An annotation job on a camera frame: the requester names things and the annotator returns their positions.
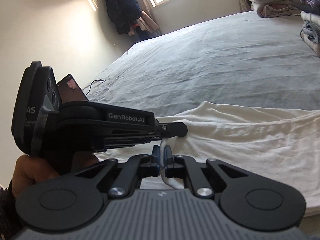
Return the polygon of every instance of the gray bed sheet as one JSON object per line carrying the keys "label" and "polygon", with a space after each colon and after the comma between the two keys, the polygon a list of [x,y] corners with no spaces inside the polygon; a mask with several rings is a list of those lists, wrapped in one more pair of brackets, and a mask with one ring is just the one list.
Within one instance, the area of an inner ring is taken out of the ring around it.
{"label": "gray bed sheet", "polygon": [[216,104],[315,110],[320,59],[300,38],[298,16],[254,11],[140,42],[107,67],[91,101],[169,116]]}

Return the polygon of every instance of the white wall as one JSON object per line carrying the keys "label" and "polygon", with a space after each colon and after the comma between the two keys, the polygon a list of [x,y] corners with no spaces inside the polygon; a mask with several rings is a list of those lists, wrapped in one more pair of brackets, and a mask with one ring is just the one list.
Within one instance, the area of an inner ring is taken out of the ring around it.
{"label": "white wall", "polygon": [[163,34],[240,12],[238,0],[170,0],[153,14]]}
{"label": "white wall", "polygon": [[71,73],[80,86],[132,45],[110,22],[104,0],[0,0],[0,184],[7,186],[21,154],[11,135],[15,98],[33,60],[53,67],[59,81]]}

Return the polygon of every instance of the silver bolt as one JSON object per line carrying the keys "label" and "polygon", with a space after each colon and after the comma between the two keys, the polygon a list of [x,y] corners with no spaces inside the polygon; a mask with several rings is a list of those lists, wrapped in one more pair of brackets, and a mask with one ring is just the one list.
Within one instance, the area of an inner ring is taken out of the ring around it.
{"label": "silver bolt", "polygon": [[113,187],[109,190],[109,194],[112,196],[122,196],[125,190],[121,187]]}
{"label": "silver bolt", "polygon": [[212,194],[212,190],[207,187],[201,187],[197,190],[197,194],[202,197],[207,197]]}

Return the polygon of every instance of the bed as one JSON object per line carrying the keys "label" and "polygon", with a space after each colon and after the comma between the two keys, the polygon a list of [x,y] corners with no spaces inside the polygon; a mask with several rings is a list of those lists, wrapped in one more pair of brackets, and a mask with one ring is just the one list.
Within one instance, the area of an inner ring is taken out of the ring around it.
{"label": "bed", "polygon": [[[99,74],[89,100],[172,116],[203,101],[320,109],[320,59],[297,16],[246,12],[140,42]],[[320,236],[320,216],[301,228]]]}

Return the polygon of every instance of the white garment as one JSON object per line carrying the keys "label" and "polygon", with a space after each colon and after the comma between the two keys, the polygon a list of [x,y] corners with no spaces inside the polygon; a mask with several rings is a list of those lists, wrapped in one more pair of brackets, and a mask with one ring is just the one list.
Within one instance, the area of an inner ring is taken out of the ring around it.
{"label": "white garment", "polygon": [[[198,162],[217,158],[291,185],[307,202],[306,216],[320,212],[320,110],[269,109],[215,105],[209,102],[159,122],[184,122],[188,134],[170,138],[173,154]],[[103,158],[126,161],[151,153],[153,144],[108,150]],[[183,187],[181,180],[176,180]],[[161,178],[144,179],[143,188],[168,188]]]}

